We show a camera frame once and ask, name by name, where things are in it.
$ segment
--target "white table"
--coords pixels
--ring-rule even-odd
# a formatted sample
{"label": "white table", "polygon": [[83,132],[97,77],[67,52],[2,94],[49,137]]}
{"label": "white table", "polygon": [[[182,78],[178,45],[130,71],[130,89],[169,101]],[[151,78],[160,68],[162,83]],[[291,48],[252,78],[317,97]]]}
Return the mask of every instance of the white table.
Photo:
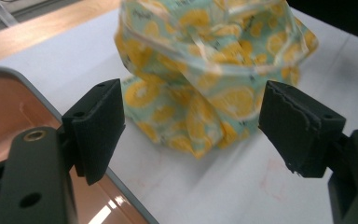
{"label": "white table", "polygon": [[[296,12],[320,47],[299,88],[358,129],[358,37]],[[117,10],[0,61],[24,74],[61,112],[95,84],[129,75],[113,34]],[[262,133],[201,160],[153,145],[127,121],[112,170],[160,223],[332,223],[327,181],[292,175]]]}

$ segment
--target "copper surface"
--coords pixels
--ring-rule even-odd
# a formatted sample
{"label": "copper surface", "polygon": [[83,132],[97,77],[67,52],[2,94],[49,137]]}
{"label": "copper surface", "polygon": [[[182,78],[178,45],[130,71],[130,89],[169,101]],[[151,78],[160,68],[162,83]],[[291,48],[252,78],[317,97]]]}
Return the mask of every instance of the copper surface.
{"label": "copper surface", "polygon": [[[60,125],[17,78],[0,74],[0,161],[7,158],[11,140],[18,133],[37,126]],[[146,223],[107,175],[89,187],[74,170],[70,173],[79,223]]]}

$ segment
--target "yellow lemon pattern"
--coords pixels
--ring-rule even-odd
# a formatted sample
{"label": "yellow lemon pattern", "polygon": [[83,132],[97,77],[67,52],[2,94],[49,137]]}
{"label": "yellow lemon pattern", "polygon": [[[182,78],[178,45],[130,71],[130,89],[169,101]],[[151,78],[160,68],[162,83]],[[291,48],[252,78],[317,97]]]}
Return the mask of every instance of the yellow lemon pattern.
{"label": "yellow lemon pattern", "polygon": [[182,27],[207,26],[209,21],[209,15],[204,9],[190,9],[182,16],[179,23]]}
{"label": "yellow lemon pattern", "polygon": [[139,122],[137,125],[154,143],[159,141],[156,130],[150,124]]}
{"label": "yellow lemon pattern", "polygon": [[254,112],[254,92],[249,87],[227,89],[215,95],[211,104],[234,119],[247,119]]}
{"label": "yellow lemon pattern", "polygon": [[224,137],[222,140],[220,140],[217,146],[220,148],[225,148],[237,140],[238,134],[234,130],[234,128],[227,122],[222,123],[222,130],[224,133]]}
{"label": "yellow lemon pattern", "polygon": [[158,123],[162,123],[167,121],[168,119],[172,119],[175,113],[175,107],[170,105],[163,105],[156,109],[152,116],[152,120]]}
{"label": "yellow lemon pattern", "polygon": [[121,0],[115,42],[126,116],[196,158],[256,133],[266,81],[297,85],[318,44],[269,0]]}
{"label": "yellow lemon pattern", "polygon": [[158,86],[141,80],[128,87],[124,96],[128,105],[144,107],[155,100],[158,94]]}

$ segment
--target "crumpled cloth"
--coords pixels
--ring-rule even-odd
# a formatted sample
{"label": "crumpled cloth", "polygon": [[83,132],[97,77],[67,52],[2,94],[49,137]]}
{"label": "crumpled cloth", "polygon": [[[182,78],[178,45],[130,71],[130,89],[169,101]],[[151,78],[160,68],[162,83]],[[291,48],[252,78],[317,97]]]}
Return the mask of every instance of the crumpled cloth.
{"label": "crumpled cloth", "polygon": [[266,81],[296,85],[317,47],[282,0],[122,0],[115,41],[126,116],[196,158],[257,132]]}

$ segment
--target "screw hole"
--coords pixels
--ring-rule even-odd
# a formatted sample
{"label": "screw hole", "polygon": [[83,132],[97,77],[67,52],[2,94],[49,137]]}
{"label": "screw hole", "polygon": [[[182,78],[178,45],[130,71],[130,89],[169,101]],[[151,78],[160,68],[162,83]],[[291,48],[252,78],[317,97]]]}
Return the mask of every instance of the screw hole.
{"label": "screw hole", "polygon": [[24,141],[27,141],[27,142],[33,142],[33,141],[37,141],[39,139],[42,139],[44,138],[46,135],[46,131],[33,131],[31,133],[27,133],[25,136],[24,136]]}
{"label": "screw hole", "polygon": [[21,208],[28,208],[32,207],[35,204],[37,204],[40,199],[42,198],[42,195],[40,193],[31,193],[27,196],[23,197],[20,201],[20,207]]}
{"label": "screw hole", "polygon": [[74,114],[74,116],[75,116],[75,117],[78,117],[78,118],[83,117],[83,116],[84,116],[84,112],[76,112],[76,113]]}

